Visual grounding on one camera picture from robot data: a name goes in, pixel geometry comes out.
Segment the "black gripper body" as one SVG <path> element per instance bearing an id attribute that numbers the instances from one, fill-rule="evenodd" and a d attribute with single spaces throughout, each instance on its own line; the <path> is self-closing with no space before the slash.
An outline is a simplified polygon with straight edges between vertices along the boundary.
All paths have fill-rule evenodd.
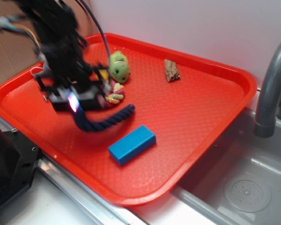
<path id="1" fill-rule="evenodd" d="M 57 88 L 71 89 L 78 98 L 78 92 L 100 85 L 105 98 L 110 92 L 111 76 L 109 68 L 102 64 L 92 66 L 86 62 L 81 48 L 49 48 L 40 49 L 39 57 L 43 60 L 43 69 L 35 74 L 40 90 L 47 96 Z"/>

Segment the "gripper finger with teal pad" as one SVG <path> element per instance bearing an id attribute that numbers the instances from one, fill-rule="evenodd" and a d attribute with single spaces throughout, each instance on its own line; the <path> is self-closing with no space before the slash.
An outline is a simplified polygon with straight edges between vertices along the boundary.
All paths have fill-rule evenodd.
<path id="1" fill-rule="evenodd" d="M 80 102 L 71 89 L 57 88 L 55 92 L 51 92 L 48 96 L 55 111 L 58 112 L 77 112 Z"/>
<path id="2" fill-rule="evenodd" d="M 78 92 L 78 99 L 83 110 L 99 110 L 106 107 L 105 93 L 100 85 Z"/>

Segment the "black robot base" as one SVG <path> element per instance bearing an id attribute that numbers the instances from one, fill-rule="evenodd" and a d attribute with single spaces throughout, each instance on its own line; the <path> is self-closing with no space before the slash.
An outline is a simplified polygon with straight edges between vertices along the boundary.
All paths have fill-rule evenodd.
<path id="1" fill-rule="evenodd" d="M 0 210 L 31 188 L 39 156 L 23 133 L 0 128 Z"/>

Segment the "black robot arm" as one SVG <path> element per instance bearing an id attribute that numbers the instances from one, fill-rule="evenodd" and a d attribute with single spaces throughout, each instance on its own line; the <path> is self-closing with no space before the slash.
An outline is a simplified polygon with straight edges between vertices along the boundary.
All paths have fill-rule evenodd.
<path id="1" fill-rule="evenodd" d="M 62 0 L 17 0 L 31 20 L 44 55 L 43 73 L 35 79 L 56 111 L 106 108 L 109 84 L 99 73 L 104 66 L 91 66 L 82 55 L 87 42 L 76 31 L 73 10 Z"/>

